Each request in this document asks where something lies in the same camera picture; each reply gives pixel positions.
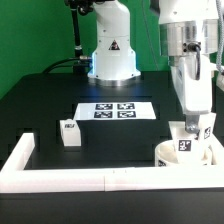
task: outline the white cup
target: white cup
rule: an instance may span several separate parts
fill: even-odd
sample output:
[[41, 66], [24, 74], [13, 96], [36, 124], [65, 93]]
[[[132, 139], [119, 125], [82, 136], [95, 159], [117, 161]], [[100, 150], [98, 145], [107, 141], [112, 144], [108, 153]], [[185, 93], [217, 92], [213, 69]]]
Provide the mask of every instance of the white cup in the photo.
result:
[[179, 160], [177, 159], [177, 153], [175, 151], [174, 143], [172, 140], [162, 142], [155, 149], [155, 166], [156, 167], [203, 166], [203, 165], [211, 165], [211, 162], [212, 162], [212, 152], [209, 148], [205, 149], [205, 153], [202, 159], [197, 161], [194, 160], [191, 163], [179, 162]]

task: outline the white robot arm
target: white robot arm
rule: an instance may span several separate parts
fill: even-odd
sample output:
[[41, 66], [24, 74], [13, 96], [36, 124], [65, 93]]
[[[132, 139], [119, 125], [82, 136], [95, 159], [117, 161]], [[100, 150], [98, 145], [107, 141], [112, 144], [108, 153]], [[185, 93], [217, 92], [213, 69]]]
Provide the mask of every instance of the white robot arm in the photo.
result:
[[136, 54], [130, 46], [130, 13], [118, 0], [65, 0], [81, 15], [93, 10], [97, 16], [97, 48], [92, 54], [89, 81], [122, 86], [136, 80]]
[[[186, 115], [185, 123], [169, 123], [173, 141], [162, 144], [164, 150], [161, 144], [156, 148], [156, 165], [211, 165], [218, 164], [217, 161], [223, 164], [224, 149], [221, 144], [216, 144], [218, 140], [212, 135], [215, 114], [211, 113], [212, 71], [218, 70], [224, 80], [221, 66], [224, 45], [222, 2], [151, 0], [151, 8], [160, 15], [161, 54], [169, 58], [174, 88]], [[217, 51], [217, 66], [214, 66], [209, 54]], [[204, 163], [211, 158], [212, 162]]]
[[161, 54], [169, 57], [173, 84], [186, 115], [186, 131], [198, 133], [212, 107], [209, 54], [218, 51], [215, 0], [151, 0], [159, 17]]

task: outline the black cable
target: black cable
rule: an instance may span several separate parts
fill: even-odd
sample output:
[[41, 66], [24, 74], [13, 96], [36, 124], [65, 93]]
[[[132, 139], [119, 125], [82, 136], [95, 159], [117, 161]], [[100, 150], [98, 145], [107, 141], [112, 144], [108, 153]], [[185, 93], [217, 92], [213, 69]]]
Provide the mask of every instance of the black cable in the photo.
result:
[[89, 67], [87, 64], [73, 64], [73, 65], [56, 65], [54, 67], [51, 68], [51, 70], [49, 70], [47, 73], [45, 74], [49, 74], [52, 70], [57, 69], [57, 68], [73, 68], [73, 67]]
[[196, 80], [200, 80], [200, 73], [201, 73], [201, 55], [200, 55], [201, 48], [200, 48], [200, 46], [196, 45], [195, 50], [196, 50], [196, 59], [197, 59]]
[[64, 60], [57, 61], [57, 62], [53, 63], [52, 65], [48, 66], [47, 68], [45, 68], [42, 73], [47, 74], [47, 73], [49, 73], [49, 71], [52, 70], [52, 68], [54, 68], [57, 65], [60, 65], [60, 64], [63, 64], [63, 63], [69, 62], [69, 61], [78, 61], [78, 60], [79, 60], [79, 58], [67, 58]]
[[200, 73], [201, 73], [201, 54], [200, 54], [201, 47], [200, 47], [200, 43], [190, 43], [188, 45], [188, 50], [190, 52], [196, 52], [197, 71], [196, 71], [195, 79], [200, 80]]
[[81, 47], [77, 9], [71, 7], [71, 12], [72, 12], [72, 22], [73, 22], [74, 39], [75, 39], [75, 56], [79, 57], [80, 55], [83, 54], [83, 51]]

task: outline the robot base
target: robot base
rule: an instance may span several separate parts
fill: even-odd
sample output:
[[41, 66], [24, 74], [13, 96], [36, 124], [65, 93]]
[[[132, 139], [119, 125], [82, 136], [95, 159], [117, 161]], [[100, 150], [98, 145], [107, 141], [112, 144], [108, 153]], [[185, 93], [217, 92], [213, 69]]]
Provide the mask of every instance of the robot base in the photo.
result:
[[98, 84], [101, 86], [110, 86], [110, 87], [127, 86], [127, 85], [131, 85], [141, 81], [141, 73], [139, 71], [136, 71], [136, 74], [133, 74], [132, 76], [133, 77], [130, 79], [104, 80], [104, 79], [96, 78], [96, 76], [90, 75], [89, 73], [88, 79], [89, 79], [89, 83], [91, 84]]

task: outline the warning label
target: warning label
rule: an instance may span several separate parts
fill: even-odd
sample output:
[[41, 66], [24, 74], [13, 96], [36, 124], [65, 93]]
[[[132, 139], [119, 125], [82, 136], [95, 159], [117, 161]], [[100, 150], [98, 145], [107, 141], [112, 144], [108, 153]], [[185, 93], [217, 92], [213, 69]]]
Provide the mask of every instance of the warning label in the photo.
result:
[[117, 51], [117, 50], [120, 50], [120, 48], [119, 48], [119, 46], [118, 46], [116, 40], [113, 41], [113, 43], [111, 44], [109, 50], [111, 50], [111, 51]]

